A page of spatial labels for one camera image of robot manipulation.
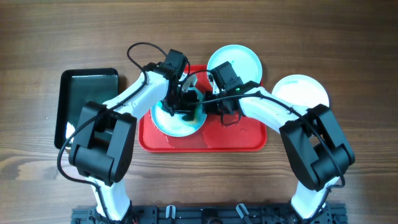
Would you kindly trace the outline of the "green yellow sponge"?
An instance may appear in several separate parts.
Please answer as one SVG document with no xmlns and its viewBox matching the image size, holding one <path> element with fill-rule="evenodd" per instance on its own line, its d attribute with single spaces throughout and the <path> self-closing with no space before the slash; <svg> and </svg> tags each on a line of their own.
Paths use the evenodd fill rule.
<svg viewBox="0 0 398 224">
<path fill-rule="evenodd" d="M 182 110 L 181 114 L 182 114 L 182 120 L 186 122 L 194 121 L 200 117 L 200 112 L 198 107 L 194 107 L 189 110 Z"/>
</svg>

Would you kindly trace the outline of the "white plate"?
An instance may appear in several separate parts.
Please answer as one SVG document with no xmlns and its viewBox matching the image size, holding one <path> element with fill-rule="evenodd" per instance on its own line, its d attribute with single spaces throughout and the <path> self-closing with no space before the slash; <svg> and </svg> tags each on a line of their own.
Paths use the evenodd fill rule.
<svg viewBox="0 0 398 224">
<path fill-rule="evenodd" d="M 279 80 L 272 95 L 294 105 L 313 108 L 319 104 L 330 106 L 330 99 L 325 88 L 314 78 L 295 74 Z"/>
</svg>

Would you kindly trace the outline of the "light blue plate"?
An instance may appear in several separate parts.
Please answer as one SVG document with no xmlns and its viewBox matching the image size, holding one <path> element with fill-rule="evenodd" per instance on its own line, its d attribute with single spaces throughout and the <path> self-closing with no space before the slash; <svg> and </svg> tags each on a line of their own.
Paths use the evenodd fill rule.
<svg viewBox="0 0 398 224">
<path fill-rule="evenodd" d="M 182 114 L 169 115 L 161 109 L 161 101 L 158 101 L 151 109 L 152 122 L 164 134 L 172 137 L 185 137 L 197 132 L 205 123 L 207 114 L 202 112 L 202 104 L 196 105 L 200 117 L 194 121 L 182 120 Z"/>
<path fill-rule="evenodd" d="M 211 70 L 224 62 L 229 62 L 243 83 L 262 80 L 262 64 L 259 57 L 243 45 L 226 45 L 218 49 L 209 59 L 207 69 Z"/>
</svg>

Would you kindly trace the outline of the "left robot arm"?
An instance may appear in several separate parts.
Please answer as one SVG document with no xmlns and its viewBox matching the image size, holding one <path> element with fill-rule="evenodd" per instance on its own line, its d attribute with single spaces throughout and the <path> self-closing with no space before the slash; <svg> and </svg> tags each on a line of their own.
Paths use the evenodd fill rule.
<svg viewBox="0 0 398 224">
<path fill-rule="evenodd" d="M 77 127 L 58 154 L 61 158 L 70 146 L 68 161 L 82 178 L 69 176 L 61 164 L 57 167 L 64 178 L 92 187 L 97 206 L 89 221 L 134 221 L 123 178 L 132 160 L 137 122 L 157 103 L 171 116 L 194 120 L 197 94 L 180 83 L 188 64 L 183 53 L 170 50 L 163 62 L 140 67 L 139 79 L 120 95 L 104 103 L 89 101 L 82 108 Z"/>
</svg>

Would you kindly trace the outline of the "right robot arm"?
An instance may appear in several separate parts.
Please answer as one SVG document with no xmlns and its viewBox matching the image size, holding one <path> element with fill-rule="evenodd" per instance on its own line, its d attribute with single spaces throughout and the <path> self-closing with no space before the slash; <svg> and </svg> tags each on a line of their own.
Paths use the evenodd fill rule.
<svg viewBox="0 0 398 224">
<path fill-rule="evenodd" d="M 293 105 L 254 81 L 244 83 L 229 62 L 209 70 L 219 93 L 202 102 L 208 113 L 237 113 L 255 119 L 281 136 L 298 186 L 290 207 L 303 222 L 319 216 L 332 189 L 345 186 L 344 174 L 355 162 L 354 152 L 328 106 Z"/>
</svg>

